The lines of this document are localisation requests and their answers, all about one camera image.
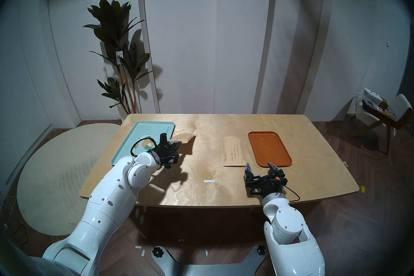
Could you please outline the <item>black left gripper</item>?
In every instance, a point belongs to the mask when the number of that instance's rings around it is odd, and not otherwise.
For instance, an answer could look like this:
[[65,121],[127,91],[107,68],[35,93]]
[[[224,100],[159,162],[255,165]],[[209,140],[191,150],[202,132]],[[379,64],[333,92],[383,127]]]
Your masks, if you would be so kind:
[[152,148],[155,161],[162,167],[170,169],[173,164],[178,163],[180,141],[168,141],[167,133],[160,134],[160,142]]

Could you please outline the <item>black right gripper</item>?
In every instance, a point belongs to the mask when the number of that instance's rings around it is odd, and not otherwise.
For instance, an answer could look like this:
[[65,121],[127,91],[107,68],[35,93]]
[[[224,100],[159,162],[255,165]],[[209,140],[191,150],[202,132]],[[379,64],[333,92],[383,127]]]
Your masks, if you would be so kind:
[[282,189],[287,185],[287,178],[282,169],[275,164],[268,162],[268,172],[265,176],[254,176],[250,164],[247,162],[244,172],[245,187],[250,195],[267,196],[272,193],[282,193]]

